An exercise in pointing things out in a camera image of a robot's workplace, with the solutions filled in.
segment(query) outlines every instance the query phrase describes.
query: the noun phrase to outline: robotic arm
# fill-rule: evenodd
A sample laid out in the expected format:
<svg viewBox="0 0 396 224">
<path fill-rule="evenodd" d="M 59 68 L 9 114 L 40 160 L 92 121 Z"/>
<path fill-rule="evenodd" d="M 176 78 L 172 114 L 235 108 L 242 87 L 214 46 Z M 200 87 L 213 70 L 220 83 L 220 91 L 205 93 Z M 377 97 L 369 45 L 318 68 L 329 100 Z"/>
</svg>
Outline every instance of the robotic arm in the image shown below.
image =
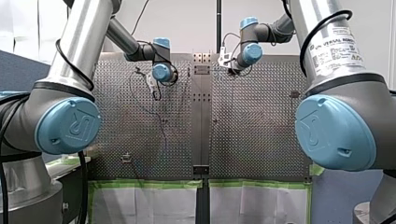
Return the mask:
<svg viewBox="0 0 396 224">
<path fill-rule="evenodd" d="M 30 94 L 0 92 L 5 222 L 10 213 L 10 223 L 62 223 L 62 185 L 50 180 L 40 155 L 80 152 L 97 135 L 102 121 L 92 80 L 106 35 L 125 52 L 126 60 L 153 61 L 150 83 L 177 81 L 169 39 L 143 45 L 135 41 L 113 16 L 121 0 L 65 2 L 73 7 L 48 76 L 38 80 Z M 26 215 L 44 203 L 45 216 Z"/>
<path fill-rule="evenodd" d="M 259 23 L 257 18 L 248 17 L 241 21 L 240 33 L 241 50 L 236 58 L 233 53 L 226 53 L 224 46 L 220 49 L 219 65 L 229 68 L 231 73 L 239 73 L 260 60 L 262 47 L 259 43 L 290 42 L 294 35 L 294 25 L 287 15 L 283 15 L 274 24 Z"/>
<path fill-rule="evenodd" d="M 295 129 L 305 154 L 335 170 L 394 169 L 396 104 L 384 78 L 364 66 L 348 19 L 337 0 L 289 1 L 272 25 L 256 18 L 241 22 L 241 53 L 221 48 L 220 66 L 235 71 L 262 56 L 259 42 L 289 42 L 293 30 L 301 47 L 308 90 L 296 113 Z"/>
</svg>

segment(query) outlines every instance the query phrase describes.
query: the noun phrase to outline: metal post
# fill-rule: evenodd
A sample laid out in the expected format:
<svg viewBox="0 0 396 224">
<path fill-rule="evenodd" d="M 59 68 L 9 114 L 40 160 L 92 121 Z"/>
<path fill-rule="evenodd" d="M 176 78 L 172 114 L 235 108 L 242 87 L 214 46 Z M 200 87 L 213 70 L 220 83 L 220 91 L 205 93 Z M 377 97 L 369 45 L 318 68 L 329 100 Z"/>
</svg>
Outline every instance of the metal post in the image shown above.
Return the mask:
<svg viewBox="0 0 396 224">
<path fill-rule="evenodd" d="M 108 25 L 107 37 L 126 54 L 135 54 L 139 50 L 139 43 L 115 17 L 111 19 Z"/>
<path fill-rule="evenodd" d="M 221 48 L 221 0 L 217 2 L 218 13 L 217 13 L 217 53 L 220 53 Z"/>
<path fill-rule="evenodd" d="M 64 29 L 60 44 L 62 52 L 89 78 L 93 78 L 112 12 L 111 0 L 76 1 Z M 40 81 L 60 83 L 83 91 L 88 91 L 89 87 L 59 53 L 55 55 L 48 76 Z"/>
</svg>

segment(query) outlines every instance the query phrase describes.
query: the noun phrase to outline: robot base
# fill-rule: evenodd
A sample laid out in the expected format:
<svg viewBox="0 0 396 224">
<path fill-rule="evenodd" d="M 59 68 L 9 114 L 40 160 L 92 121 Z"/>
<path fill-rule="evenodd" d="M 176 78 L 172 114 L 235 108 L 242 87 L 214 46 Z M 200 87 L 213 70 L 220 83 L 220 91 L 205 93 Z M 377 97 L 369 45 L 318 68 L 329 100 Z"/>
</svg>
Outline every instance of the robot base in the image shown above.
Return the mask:
<svg viewBox="0 0 396 224">
<path fill-rule="evenodd" d="M 354 224 L 379 224 L 396 211 L 396 172 L 384 171 L 369 203 L 358 204 L 353 211 Z"/>
<path fill-rule="evenodd" d="M 360 203 L 353 209 L 353 224 L 370 224 L 370 203 Z"/>
<path fill-rule="evenodd" d="M 55 181 L 45 194 L 13 205 L 9 210 L 9 223 L 62 224 L 62 209 L 62 184 Z M 3 224 L 3 211 L 0 213 L 0 224 Z"/>
</svg>

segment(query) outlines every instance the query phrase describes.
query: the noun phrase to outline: pegboard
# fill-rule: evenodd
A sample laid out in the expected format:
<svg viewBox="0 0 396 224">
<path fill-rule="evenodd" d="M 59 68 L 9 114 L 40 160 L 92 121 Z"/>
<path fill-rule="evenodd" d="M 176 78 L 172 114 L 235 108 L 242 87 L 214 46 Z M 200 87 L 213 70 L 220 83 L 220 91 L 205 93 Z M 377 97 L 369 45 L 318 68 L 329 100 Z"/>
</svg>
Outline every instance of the pegboard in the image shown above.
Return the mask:
<svg viewBox="0 0 396 224">
<path fill-rule="evenodd" d="M 129 63 L 120 53 L 101 56 L 95 72 L 96 103 L 102 129 L 92 146 L 92 179 L 192 179 L 191 78 L 189 56 L 173 63 L 179 72 L 175 86 L 164 87 L 154 101 L 143 76 L 151 63 Z M 122 162 L 129 153 L 131 162 Z"/>
<path fill-rule="evenodd" d="M 304 181 L 310 160 L 294 131 L 306 89 L 298 57 L 265 56 L 246 77 L 213 69 L 210 178 Z"/>
<path fill-rule="evenodd" d="M 172 54 L 179 81 L 174 87 L 161 87 L 159 102 L 152 100 L 143 77 L 135 73 L 136 67 L 151 72 L 151 63 L 128 63 L 120 53 L 101 56 L 93 94 L 103 126 L 92 145 L 98 152 L 92 179 L 193 179 L 194 161 L 205 156 L 210 178 L 304 181 L 309 176 L 310 160 L 294 133 L 294 113 L 306 83 L 298 57 L 265 56 L 247 77 L 237 78 L 212 57 L 212 78 L 205 82 L 211 88 L 202 90 L 211 90 L 207 111 L 192 101 L 202 88 L 195 87 L 197 62 L 192 55 Z M 192 125 L 204 113 L 211 114 L 208 135 Z M 209 144 L 201 146 L 209 148 L 194 145 L 196 133 L 209 136 Z M 130 163 L 121 162 L 126 153 Z"/>
</svg>

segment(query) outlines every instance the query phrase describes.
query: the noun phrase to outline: green tape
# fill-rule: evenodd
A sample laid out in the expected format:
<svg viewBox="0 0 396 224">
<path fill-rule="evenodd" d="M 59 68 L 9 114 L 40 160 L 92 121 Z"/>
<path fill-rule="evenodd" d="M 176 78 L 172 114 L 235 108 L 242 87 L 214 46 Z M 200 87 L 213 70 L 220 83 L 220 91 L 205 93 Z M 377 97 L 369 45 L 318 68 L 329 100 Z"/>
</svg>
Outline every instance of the green tape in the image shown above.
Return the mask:
<svg viewBox="0 0 396 224">
<path fill-rule="evenodd" d="M 271 180 L 209 180 L 210 188 L 259 187 L 271 189 L 307 189 L 305 183 L 287 183 Z"/>
<path fill-rule="evenodd" d="M 309 174 L 311 175 L 322 175 L 324 170 L 325 169 L 323 167 L 315 163 L 309 166 Z"/>
<path fill-rule="evenodd" d="M 308 186 L 307 190 L 307 204 L 306 204 L 306 224 L 311 224 L 311 210 L 312 210 L 312 183 L 306 184 Z"/>
<path fill-rule="evenodd" d="M 136 180 L 136 179 L 119 179 L 90 181 L 90 186 L 96 189 L 199 189 L 202 187 L 202 181 L 154 181 L 154 180 Z"/>
<path fill-rule="evenodd" d="M 154 180 L 136 180 L 136 179 L 118 179 L 118 180 L 99 180 L 89 182 L 89 223 L 92 224 L 93 218 L 93 196 L 98 189 L 200 189 L 202 180 L 194 181 L 154 181 Z"/>
</svg>

